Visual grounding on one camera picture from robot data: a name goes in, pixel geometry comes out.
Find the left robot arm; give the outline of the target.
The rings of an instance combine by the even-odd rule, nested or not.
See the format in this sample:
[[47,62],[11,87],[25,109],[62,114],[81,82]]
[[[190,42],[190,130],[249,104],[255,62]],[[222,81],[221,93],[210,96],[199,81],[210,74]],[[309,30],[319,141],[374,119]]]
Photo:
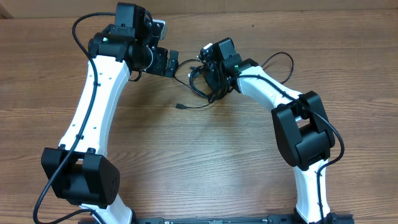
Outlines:
[[178,52],[159,47],[167,25],[136,4],[119,3],[114,22],[82,47],[86,83],[75,115],[56,148],[44,149],[46,190],[79,206],[96,223],[136,223],[119,196],[120,173],[107,158],[108,136],[118,100],[131,73],[172,78]]

